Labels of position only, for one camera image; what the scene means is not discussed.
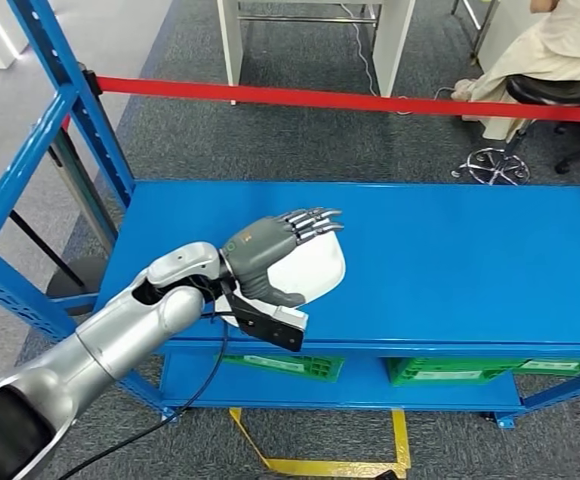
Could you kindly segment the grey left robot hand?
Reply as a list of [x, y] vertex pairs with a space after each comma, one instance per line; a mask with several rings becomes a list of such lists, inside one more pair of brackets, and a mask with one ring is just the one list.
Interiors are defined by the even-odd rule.
[[335, 219], [341, 213], [314, 207], [267, 216], [233, 235], [221, 252], [245, 298], [276, 306], [303, 305], [306, 299], [302, 294], [273, 286], [268, 269], [317, 236], [341, 230], [343, 225]]

